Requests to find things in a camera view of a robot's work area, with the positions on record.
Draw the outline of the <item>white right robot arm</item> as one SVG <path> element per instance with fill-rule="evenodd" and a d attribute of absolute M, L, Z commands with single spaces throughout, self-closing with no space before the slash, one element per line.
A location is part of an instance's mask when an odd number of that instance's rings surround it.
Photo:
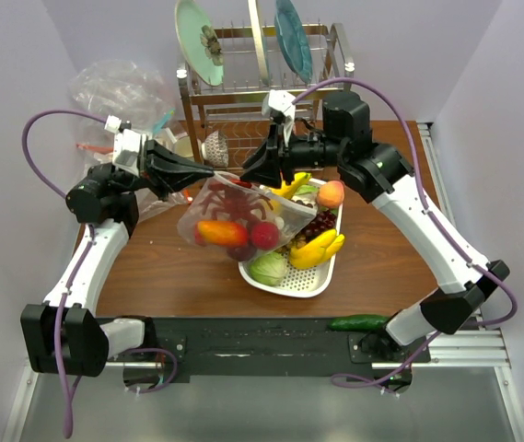
<path fill-rule="evenodd" d="M 244 163 L 242 178 L 267 186 L 299 169 L 335 167 L 341 181 L 394 224 L 430 268 L 438 288 L 396 313 L 374 337 L 379 355 L 399 361 L 431 332 L 456 332 L 509 275 L 473 248 L 424 192 L 416 169 L 393 145 L 374 140 L 368 105 L 352 91 L 322 102 L 317 139 L 294 134 L 294 96 L 272 90 L 262 104 L 270 132 Z"/>

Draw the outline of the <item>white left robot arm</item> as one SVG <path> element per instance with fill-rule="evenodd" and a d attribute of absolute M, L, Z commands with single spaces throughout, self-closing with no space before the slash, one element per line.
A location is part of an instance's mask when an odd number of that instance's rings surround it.
<path fill-rule="evenodd" d="M 86 227 L 82 242 L 52 291 L 21 313 L 34 371 L 95 377 L 116 355 L 127 352 L 147 361 L 156 354 L 149 319 L 98 322 L 99 295 L 138 223 L 136 191 L 167 197 L 213 174 L 211 167 L 180 157 L 144 134 L 116 135 L 111 162 L 91 168 L 66 195 L 68 209 Z"/>

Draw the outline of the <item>orange red pepper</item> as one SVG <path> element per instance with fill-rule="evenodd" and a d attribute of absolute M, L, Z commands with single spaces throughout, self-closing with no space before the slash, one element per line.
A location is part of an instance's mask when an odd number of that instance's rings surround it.
<path fill-rule="evenodd" d="M 249 232 L 241 224 L 223 220 L 202 220 L 196 225 L 200 237 L 206 242 L 225 248 L 243 247 L 249 242 Z"/>

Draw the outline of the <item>clear polka dot zip bag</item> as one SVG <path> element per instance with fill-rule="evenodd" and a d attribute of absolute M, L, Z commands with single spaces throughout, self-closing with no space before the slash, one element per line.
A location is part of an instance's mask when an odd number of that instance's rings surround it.
<path fill-rule="evenodd" d="M 227 253 L 228 248 L 206 243 L 200 237 L 196 228 L 196 225 L 199 221 L 212 220 L 207 215 L 201 215 L 201 202 L 204 200 L 204 197 L 209 192 L 208 186 L 212 184 L 215 180 L 228 183 L 229 180 L 239 180 L 239 178 L 227 172 L 218 172 L 213 177 L 207 179 L 203 185 L 203 188 L 192 201 L 190 207 L 178 221 L 177 229 L 179 235 L 192 245 L 199 246 L 202 248 L 208 248 L 210 250 L 219 250 L 221 252 Z M 274 209 L 268 212 L 267 218 L 264 221 L 275 223 L 280 231 L 279 246 L 275 250 L 278 250 L 279 248 L 286 245 L 303 229 L 303 227 L 306 227 L 317 214 L 317 209 L 311 205 L 307 206 L 303 204 L 298 204 L 289 199 L 285 199 L 278 195 L 275 195 L 268 188 L 263 188 L 254 184 L 252 185 L 254 191 L 257 191 L 269 197 L 274 205 Z M 250 230 L 256 223 L 249 226 L 247 226 L 244 221 L 238 221 L 236 223 L 243 225 L 248 230 L 248 244 L 251 244 Z M 256 255 L 251 260 L 275 250 L 266 251 L 257 249 Z"/>

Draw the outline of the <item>small red strawberry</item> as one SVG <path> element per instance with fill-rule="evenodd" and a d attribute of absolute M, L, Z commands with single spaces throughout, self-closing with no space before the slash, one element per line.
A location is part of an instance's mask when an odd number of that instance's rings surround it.
<path fill-rule="evenodd" d="M 258 250 L 275 250 L 279 246 L 280 231 L 273 222 L 256 223 L 250 230 L 250 242 Z"/>

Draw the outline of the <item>dark red apple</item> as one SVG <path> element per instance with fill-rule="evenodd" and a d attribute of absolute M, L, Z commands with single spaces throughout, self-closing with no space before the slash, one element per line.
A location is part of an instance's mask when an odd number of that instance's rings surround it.
<path fill-rule="evenodd" d="M 251 244 L 227 249 L 227 256 L 237 262 L 247 262 L 251 260 L 256 253 L 257 249 Z"/>

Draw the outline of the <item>red plastic lobster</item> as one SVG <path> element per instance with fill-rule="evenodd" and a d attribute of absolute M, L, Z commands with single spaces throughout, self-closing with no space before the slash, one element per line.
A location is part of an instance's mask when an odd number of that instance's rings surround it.
<path fill-rule="evenodd" d="M 224 183 L 215 180 L 208 190 L 201 202 L 201 215 L 207 215 L 212 220 L 244 221 L 249 226 L 264 221 L 268 212 L 274 209 L 269 197 L 254 191 L 253 185 L 245 181 L 229 180 Z"/>

